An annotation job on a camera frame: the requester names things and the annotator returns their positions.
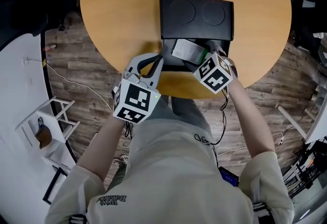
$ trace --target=wire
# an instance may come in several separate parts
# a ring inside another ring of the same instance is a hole
[[[127,138],[128,135],[130,135],[132,140],[133,123],[125,121],[125,124],[126,124],[125,137]]]
[[[215,147],[215,146],[218,145],[218,144],[221,142],[221,140],[223,139],[223,136],[224,136],[225,131],[226,131],[226,125],[227,125],[227,118],[226,118],[226,114],[225,114],[224,109],[225,109],[225,107],[226,107],[227,104],[228,104],[228,97],[226,96],[224,90],[222,90],[222,92],[223,92],[223,94],[224,94],[226,100],[225,100],[225,103],[220,107],[220,111],[221,111],[221,113],[222,113],[222,115],[223,115],[223,132],[222,132],[222,134],[221,134],[220,139],[219,139],[216,143],[212,143],[212,142],[209,142],[209,141],[208,141],[204,136],[200,137],[198,134],[195,134],[195,135],[194,135],[194,139],[196,139],[197,141],[199,141],[199,142],[201,142],[201,143],[203,143],[203,144],[205,144],[205,145],[212,146],[213,151],[214,151],[214,155],[215,155],[215,158],[216,158],[217,168],[219,167],[219,165],[218,165],[218,156],[219,156],[220,154],[217,155],[217,151],[216,151],[216,147]]]
[[[124,143],[123,143],[123,147],[124,148],[129,148],[129,145],[131,144],[131,142],[130,141],[125,141]]]
[[[67,81],[69,83],[72,83],[72,84],[76,84],[76,85],[82,86],[82,87],[86,87],[89,90],[91,90],[92,92],[94,92],[95,94],[97,94],[104,101],[104,103],[106,103],[106,105],[109,107],[110,111],[112,112],[112,108],[109,106],[109,104],[107,103],[107,101],[105,101],[104,98],[102,98],[102,96],[99,93],[95,92],[92,88],[90,88],[89,86],[86,86],[86,85],[83,85],[83,84],[74,82],[74,81],[69,81],[64,76],[59,75],[58,72],[56,72],[48,63],[46,63],[45,65],[47,65],[51,70],[54,71],[54,73],[56,73],[60,78],[63,78],[65,81]]]
[[[276,132],[276,133],[274,133],[272,136],[274,136],[274,135],[276,135],[276,134],[282,134],[282,136],[281,136],[280,139],[282,139],[282,138],[284,137],[284,135],[285,135],[285,134],[283,134],[282,132]],[[220,154],[218,154],[217,156],[220,156],[220,155],[223,155],[223,154],[226,154],[226,153],[232,152],[232,151],[237,151],[237,150],[240,150],[240,149],[243,149],[243,148],[246,148],[246,146],[241,147],[241,148],[237,148],[237,149],[232,149],[232,150],[229,150],[229,151],[226,151],[226,152],[223,152],[223,153],[220,153]]]
[[[242,149],[242,148],[232,149],[232,150],[229,150],[229,151],[226,151],[226,152],[220,153],[220,154],[218,154],[217,156],[220,156],[220,155],[223,155],[223,154],[226,154],[226,153],[232,152],[232,151],[237,151],[237,150],[240,150],[240,149]]]
[[[38,59],[27,58],[27,61],[29,61],[29,60],[43,62],[43,61],[38,60]],[[53,67],[51,67],[48,63],[45,63],[45,65],[48,66],[57,76],[59,76],[60,78],[64,79],[68,83],[72,83],[72,84],[76,84],[76,85],[79,85],[79,86],[82,86],[82,87],[86,87],[89,90],[91,90],[93,93],[97,94],[104,101],[104,103],[106,103],[106,105],[108,106],[108,108],[112,112],[112,108],[109,106],[109,104],[107,103],[107,101],[105,101],[105,99],[99,93],[97,93],[96,91],[94,91],[92,88],[90,88],[87,85],[83,85],[83,84],[80,84],[80,83],[77,83],[77,82],[74,82],[74,81],[70,81],[70,80],[66,79],[64,76],[59,75],[58,72],[56,72],[56,70]],[[125,137],[128,137],[128,135],[130,135],[131,136],[131,139],[132,139],[132,130],[133,130],[133,124],[126,121],[126,129],[124,128]]]
[[[285,134],[286,134],[286,132],[288,132],[290,129],[292,129],[292,128],[294,128],[294,126],[292,126],[292,127],[290,127],[290,128],[288,128],[288,129],[286,129],[285,131],[284,131],[284,136],[285,136]]]

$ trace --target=circular indentation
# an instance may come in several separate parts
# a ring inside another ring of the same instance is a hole
[[[170,16],[179,24],[190,23],[195,16],[193,4],[186,0],[176,0],[170,4]]]
[[[219,2],[209,1],[202,6],[202,17],[209,25],[216,26],[225,19],[224,8]]]

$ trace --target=wooden tabletop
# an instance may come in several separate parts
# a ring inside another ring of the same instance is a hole
[[[290,0],[234,2],[234,40],[229,57],[245,87],[264,76],[278,60],[291,23]],[[81,0],[86,29],[97,49],[122,72],[136,55],[160,52],[159,0]],[[162,72],[161,94],[204,99],[214,95],[191,73]]]

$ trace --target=shirt sleeve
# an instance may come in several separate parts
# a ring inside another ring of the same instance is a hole
[[[91,198],[104,193],[101,179],[87,169],[76,165],[56,194],[44,223],[68,224],[71,216],[86,215]]]
[[[245,166],[239,187],[253,203],[264,202],[276,224],[292,223],[294,206],[288,196],[275,152],[255,156]]]

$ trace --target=beige shirt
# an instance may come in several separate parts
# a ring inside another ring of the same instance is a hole
[[[173,120],[145,121],[136,127],[123,182],[105,192],[100,178],[75,166],[58,191],[46,224],[68,223],[86,214],[99,223],[258,223],[252,202],[265,202],[275,223],[291,223],[288,197],[277,156],[254,157],[239,187],[222,179],[212,147],[194,134],[204,130]]]

